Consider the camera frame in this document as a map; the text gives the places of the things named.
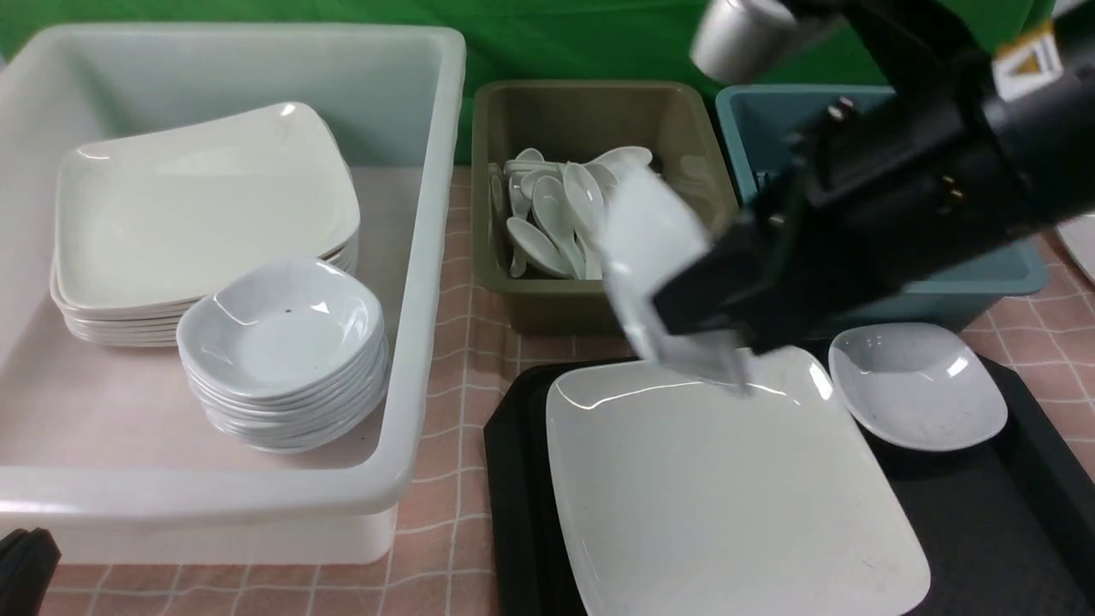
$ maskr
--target robotic arm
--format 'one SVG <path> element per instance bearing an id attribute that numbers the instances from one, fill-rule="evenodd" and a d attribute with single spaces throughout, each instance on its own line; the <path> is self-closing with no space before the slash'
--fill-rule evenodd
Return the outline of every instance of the robotic arm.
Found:
<path id="1" fill-rule="evenodd" d="M 843 18 L 897 94 L 834 101 L 712 249 L 654 298 L 672 335 L 756 353 L 1095 208 L 1095 2 L 995 57 L 934 0 L 712 0 L 692 47 L 753 79 Z"/>

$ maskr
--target ceramic spoon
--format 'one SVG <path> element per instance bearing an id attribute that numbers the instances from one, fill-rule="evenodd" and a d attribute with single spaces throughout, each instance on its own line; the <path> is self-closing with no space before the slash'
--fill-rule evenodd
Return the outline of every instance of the ceramic spoon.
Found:
<path id="1" fill-rule="evenodd" d="M 498 175 L 491 175 L 491 205 L 497 216 L 506 216 L 507 207 L 503 200 L 502 178 Z M 510 179 L 509 185 L 509 212 L 520 219 L 529 217 L 532 204 L 522 195 L 520 188 L 515 188 L 515 182 Z M 509 277 L 519 278 L 525 275 L 528 264 L 520 251 L 514 251 L 514 257 L 509 260 Z"/>
<path id="2" fill-rule="evenodd" d="M 566 258 L 563 258 L 563 254 L 540 229 L 520 218 L 510 218 L 506 220 L 506 230 L 509 231 L 515 249 L 525 252 L 529 261 L 538 269 L 557 278 L 574 277 Z"/>
<path id="3" fill-rule="evenodd" d="M 506 164 L 503 165 L 503 170 L 507 175 L 511 173 L 529 173 L 531 171 L 558 171 L 560 164 L 557 162 L 550 162 L 546 160 L 507 160 Z"/>
<path id="4" fill-rule="evenodd" d="M 520 153 L 514 156 L 514 160 L 532 160 L 543 162 L 544 154 L 540 153 L 540 150 L 535 148 L 525 148 L 520 151 Z"/>
<path id="5" fill-rule="evenodd" d="M 630 165 L 647 166 L 654 162 L 654 152 L 642 146 L 624 146 L 609 150 L 589 162 L 603 164 L 619 175 L 621 168 Z"/>
<path id="6" fill-rule="evenodd" d="M 521 194 L 525 195 L 525 198 L 531 199 L 532 188 L 537 185 L 537 181 L 540 179 L 541 177 L 546 177 L 546 176 L 555 177 L 556 179 L 560 178 L 558 173 L 556 173 L 555 171 L 549 171 L 546 168 L 541 168 L 539 171 L 530 171 L 528 174 L 525 175 L 525 177 L 521 177 Z"/>
<path id="7" fill-rule="evenodd" d="M 586 259 L 574 241 L 574 223 L 566 214 L 566 190 L 562 182 L 551 176 L 537 181 L 532 188 L 532 216 L 570 264 L 575 277 L 585 278 Z"/>
<path id="8" fill-rule="evenodd" d="M 578 232 L 578 243 L 586 257 L 586 279 L 601 278 L 600 258 L 593 242 L 604 225 L 604 195 L 597 179 L 583 165 L 569 163 L 563 170 L 563 189 L 566 193 L 567 212 Z"/>
<path id="9" fill-rule="evenodd" d="M 600 186 L 601 194 L 604 195 L 604 207 L 608 209 L 609 197 L 611 196 L 612 190 L 615 189 L 616 185 L 620 184 L 620 178 L 615 176 L 615 173 L 613 173 L 611 168 L 599 162 L 587 162 L 586 164 L 583 164 L 583 166 L 586 167 L 586 171 L 589 171 L 589 174 L 593 176 L 597 185 Z"/>
<path id="10" fill-rule="evenodd" d="M 604 224 L 604 195 L 585 166 L 570 162 L 563 170 L 567 211 L 575 230 L 589 244 Z"/>

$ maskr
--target black object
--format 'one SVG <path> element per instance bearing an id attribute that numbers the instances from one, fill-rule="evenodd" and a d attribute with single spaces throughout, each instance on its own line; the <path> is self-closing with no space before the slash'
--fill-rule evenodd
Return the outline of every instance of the black object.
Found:
<path id="1" fill-rule="evenodd" d="M 20 528 L 0 539 L 0 616 L 35 616 L 60 558 L 43 528 Z"/>
<path id="2" fill-rule="evenodd" d="M 758 353 L 795 345 L 1095 202 L 1095 2 L 1017 39 L 1030 55 L 1000 83 L 1036 85 L 1002 88 L 934 0 L 782 1 L 846 18 L 897 95 L 863 114 L 834 101 L 792 136 L 791 164 L 655 295 L 670 334 L 733 328 Z"/>
<path id="3" fill-rule="evenodd" d="M 804 348 L 828 356 L 828 342 Z M 865 437 L 932 571 L 917 616 L 1095 615 L 1095 484 L 1014 372 L 981 359 L 1008 406 L 989 443 L 924 454 Z M 581 616 L 546 449 L 548 391 L 588 362 L 522 373 L 484 431 L 503 616 Z"/>

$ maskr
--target stack of plates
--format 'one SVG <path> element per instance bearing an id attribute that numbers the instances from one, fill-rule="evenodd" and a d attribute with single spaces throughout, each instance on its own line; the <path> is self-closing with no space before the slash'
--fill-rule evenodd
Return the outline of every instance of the stack of plates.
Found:
<path id="1" fill-rule="evenodd" d="M 50 294 L 73 336 L 174 345 L 201 297 L 277 258 L 357 264 L 360 212 L 301 103 L 78 148 L 61 162 Z"/>
<path id="2" fill-rule="evenodd" d="M 262 266 L 178 324 L 191 391 L 219 431 L 297 454 L 346 434 L 388 392 L 380 301 L 316 258 Z"/>

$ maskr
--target black tray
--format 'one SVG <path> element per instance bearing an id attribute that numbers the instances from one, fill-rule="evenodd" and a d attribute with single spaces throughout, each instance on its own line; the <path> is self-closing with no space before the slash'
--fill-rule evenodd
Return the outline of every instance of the black tray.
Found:
<path id="1" fill-rule="evenodd" d="M 828 357 L 828 342 L 805 349 Z M 864 433 L 931 566 L 927 597 L 909 614 L 1095 615 L 1095 485 L 1018 375 L 981 361 L 1010 415 L 989 443 L 923 454 Z M 555 508 L 544 403 L 564 373 L 609 363 L 526 371 L 487 422 L 502 616 L 586 614 Z"/>

